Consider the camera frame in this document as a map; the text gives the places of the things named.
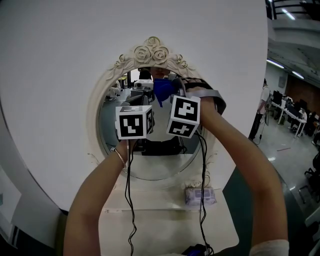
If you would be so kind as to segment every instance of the hand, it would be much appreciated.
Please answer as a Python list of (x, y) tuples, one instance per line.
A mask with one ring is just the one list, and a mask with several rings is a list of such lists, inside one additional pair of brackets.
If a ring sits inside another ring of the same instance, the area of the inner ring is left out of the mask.
[[(136, 139), (130, 139), (130, 151), (132, 152), (133, 147), (136, 143)], [(127, 140), (123, 139), (121, 140), (118, 145), (116, 146), (116, 150), (119, 152), (119, 154), (122, 156), (123, 159), (127, 159), (127, 154), (128, 154), (128, 150), (127, 150)]]
[[(195, 92), (195, 91), (199, 91), (199, 90), (206, 90), (205, 88), (202, 87), (194, 87), (194, 88), (190, 88), (187, 90), (187, 92)], [(215, 101), (213, 97), (202, 97), (201, 98), (201, 104), (200, 104), (200, 121), (201, 124), (204, 125), (204, 122), (212, 117), (213, 113), (216, 112), (216, 106), (215, 106)]]

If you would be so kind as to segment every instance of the wrist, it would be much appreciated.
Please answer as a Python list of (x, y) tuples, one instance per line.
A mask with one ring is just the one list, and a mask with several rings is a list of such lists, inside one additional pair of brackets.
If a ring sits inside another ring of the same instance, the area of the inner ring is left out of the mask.
[(119, 154), (122, 156), (124, 162), (128, 159), (128, 152), (127, 152), (127, 141), (122, 140), (118, 143), (118, 145), (115, 147), (115, 149), (119, 152)]

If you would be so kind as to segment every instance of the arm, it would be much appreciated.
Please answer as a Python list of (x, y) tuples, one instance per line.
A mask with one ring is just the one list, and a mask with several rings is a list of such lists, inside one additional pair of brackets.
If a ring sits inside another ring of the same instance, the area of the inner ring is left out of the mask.
[[(116, 147), (127, 161), (127, 142)], [(116, 152), (101, 162), (81, 185), (71, 205), (64, 235), (64, 256), (100, 256), (99, 217), (123, 163)]]
[(266, 105), (266, 101), (265, 100), (261, 100), (260, 106), (257, 109), (257, 112), (260, 113), (260, 110), (262, 110), (262, 108)]
[(212, 98), (202, 98), (200, 120), (228, 151), (251, 190), (252, 246), (264, 241), (288, 240), (285, 200), (274, 167), (249, 139), (214, 109)]

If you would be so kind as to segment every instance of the person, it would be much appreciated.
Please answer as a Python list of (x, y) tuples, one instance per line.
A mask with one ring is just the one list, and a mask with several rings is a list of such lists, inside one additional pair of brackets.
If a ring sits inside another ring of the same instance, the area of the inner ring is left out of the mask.
[(258, 132), (259, 126), (260, 126), (260, 121), (262, 116), (266, 113), (266, 108), (265, 105), (269, 99), (270, 96), (270, 89), (269, 86), (267, 85), (266, 79), (263, 81), (263, 87), (262, 87), (262, 92), (260, 95), (260, 102), (258, 105), (258, 109), (255, 114), (254, 122), (250, 131), (249, 139), (253, 140), (256, 137), (256, 134)]
[(314, 136), (314, 138), (313, 138), (313, 140), (311, 141), (311, 143), (316, 146), (317, 143), (318, 143), (318, 140), (320, 140), (320, 131), (318, 131), (318, 132), (316, 133), (316, 135)]
[[(188, 89), (189, 92), (196, 90), (203, 88)], [(250, 255), (288, 256), (286, 206), (282, 185), (274, 167), (258, 147), (215, 110), (212, 97), (201, 99), (200, 121), (228, 151), (250, 188), (253, 200)], [(127, 161), (126, 146), (126, 141), (116, 146), (124, 162)], [(64, 256), (101, 255), (99, 217), (124, 168), (117, 152), (111, 152), (85, 179), (77, 192), (66, 222)]]
[(152, 66), (150, 68), (150, 73), (151, 73), (153, 80), (163, 79), (165, 76), (168, 76), (170, 74), (170, 70), (162, 68), (162, 67)]
[(152, 80), (150, 68), (144, 67), (140, 69), (139, 79)]
[[(300, 109), (299, 113), (302, 114), (302, 118), (301, 119), (307, 121), (308, 116), (307, 116), (306, 111), (303, 108)], [(298, 120), (292, 119), (291, 125), (288, 127), (288, 129), (292, 130), (294, 128), (294, 125), (299, 126), (299, 123), (300, 122)], [(300, 137), (300, 133), (301, 133), (302, 127), (303, 127), (303, 125), (301, 124), (300, 128), (299, 128), (299, 131), (298, 131), (298, 137)]]
[(310, 116), (308, 117), (304, 127), (305, 133), (310, 137), (314, 134), (316, 129), (316, 125), (315, 125), (315, 122), (317, 122), (316, 115), (317, 113), (313, 111), (312, 114), (310, 114)]
[(110, 87), (109, 91), (106, 93), (107, 97), (110, 97), (111, 100), (115, 100), (117, 95), (121, 92), (121, 87), (119, 81), (115, 81), (114, 84)]

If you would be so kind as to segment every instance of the computer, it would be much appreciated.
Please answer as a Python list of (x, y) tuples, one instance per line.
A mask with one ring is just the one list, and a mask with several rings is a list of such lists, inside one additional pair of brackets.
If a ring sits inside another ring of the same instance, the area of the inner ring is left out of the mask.
[(282, 103), (282, 93), (280, 93), (280, 92), (278, 92), (277, 90), (274, 90), (273, 91), (273, 102), (275, 103), (275, 104), (278, 104), (278, 105), (280, 105), (281, 106), (281, 103)]
[(296, 104), (294, 106), (289, 105), (287, 109), (291, 114), (295, 115), (299, 119), (302, 119), (302, 113), (299, 112), (300, 108), (299, 108), (299, 110), (297, 110)]
[(304, 110), (307, 110), (307, 102), (304, 101), (303, 99), (300, 99), (299, 101), (300, 107), (303, 108)]

